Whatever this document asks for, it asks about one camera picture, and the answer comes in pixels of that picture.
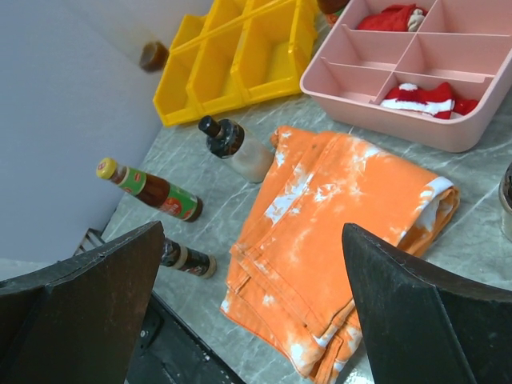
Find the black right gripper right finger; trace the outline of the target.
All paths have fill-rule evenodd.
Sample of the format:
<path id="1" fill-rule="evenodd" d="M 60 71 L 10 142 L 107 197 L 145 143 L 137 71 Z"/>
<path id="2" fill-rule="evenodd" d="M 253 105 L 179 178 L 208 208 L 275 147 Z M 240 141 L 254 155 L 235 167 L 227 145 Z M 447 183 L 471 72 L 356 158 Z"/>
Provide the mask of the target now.
<path id="1" fill-rule="evenodd" d="M 511 292 L 347 223 L 342 248 L 376 383 L 509 383 Z"/>

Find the dark spice shaker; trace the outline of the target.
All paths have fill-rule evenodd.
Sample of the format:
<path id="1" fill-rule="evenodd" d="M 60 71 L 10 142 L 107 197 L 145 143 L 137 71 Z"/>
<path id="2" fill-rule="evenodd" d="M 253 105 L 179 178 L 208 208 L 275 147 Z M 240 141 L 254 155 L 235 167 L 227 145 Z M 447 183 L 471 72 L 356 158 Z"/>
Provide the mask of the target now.
<path id="1" fill-rule="evenodd" d="M 169 238 L 164 238 L 160 265 L 204 279 L 211 278 L 217 269 L 215 257 L 191 249 Z"/>

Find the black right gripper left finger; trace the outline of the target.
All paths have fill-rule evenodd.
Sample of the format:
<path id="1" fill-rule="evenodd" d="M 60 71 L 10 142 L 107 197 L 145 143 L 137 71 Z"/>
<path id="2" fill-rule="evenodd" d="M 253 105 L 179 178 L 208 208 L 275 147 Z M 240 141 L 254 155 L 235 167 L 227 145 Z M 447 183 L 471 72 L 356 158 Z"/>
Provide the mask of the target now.
<path id="1" fill-rule="evenodd" d="M 142 329 L 164 233 L 149 222 L 1 283 L 3 383 L 122 383 Z"/>

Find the sauce bottle green label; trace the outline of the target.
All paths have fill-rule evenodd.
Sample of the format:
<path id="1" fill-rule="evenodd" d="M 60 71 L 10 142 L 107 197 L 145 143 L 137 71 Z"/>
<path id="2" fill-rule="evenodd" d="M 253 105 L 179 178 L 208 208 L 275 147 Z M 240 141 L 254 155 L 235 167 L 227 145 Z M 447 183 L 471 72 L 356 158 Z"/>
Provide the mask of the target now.
<path id="1" fill-rule="evenodd" d="M 185 222 L 195 221 L 202 213 L 200 197 L 158 176 L 130 166 L 113 158 L 104 158 L 96 175 L 115 184 L 144 204 Z"/>

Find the white bottle black cap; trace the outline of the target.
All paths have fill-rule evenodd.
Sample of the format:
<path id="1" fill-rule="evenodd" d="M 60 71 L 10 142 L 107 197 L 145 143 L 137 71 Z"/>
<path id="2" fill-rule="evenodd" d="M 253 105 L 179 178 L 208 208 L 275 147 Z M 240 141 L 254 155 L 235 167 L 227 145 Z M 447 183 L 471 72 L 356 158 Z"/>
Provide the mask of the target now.
<path id="1" fill-rule="evenodd" d="M 198 128 L 206 135 L 209 152 L 248 182 L 263 182 L 274 153 L 247 129 L 231 119 L 215 120 L 210 115 L 200 119 Z"/>

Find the small brown glass jar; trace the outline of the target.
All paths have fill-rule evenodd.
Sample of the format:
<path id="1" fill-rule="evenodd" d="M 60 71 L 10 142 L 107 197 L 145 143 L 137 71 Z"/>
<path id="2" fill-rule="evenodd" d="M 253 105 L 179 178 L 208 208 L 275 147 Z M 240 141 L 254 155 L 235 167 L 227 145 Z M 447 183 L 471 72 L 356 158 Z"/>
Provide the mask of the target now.
<path id="1" fill-rule="evenodd" d="M 160 42 L 148 42 L 142 48 L 139 67 L 147 73 L 163 70 L 169 57 L 168 49 Z"/>

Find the sauce bottle yellow cap back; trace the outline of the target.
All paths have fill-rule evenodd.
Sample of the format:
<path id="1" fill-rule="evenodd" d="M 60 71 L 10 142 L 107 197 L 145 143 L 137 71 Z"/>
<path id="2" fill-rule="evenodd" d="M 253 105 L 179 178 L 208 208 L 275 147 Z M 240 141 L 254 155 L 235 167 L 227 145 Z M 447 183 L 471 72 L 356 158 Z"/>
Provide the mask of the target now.
<path id="1" fill-rule="evenodd" d="M 334 26 L 349 2 L 350 0 L 317 0 L 318 8 L 330 27 Z"/>

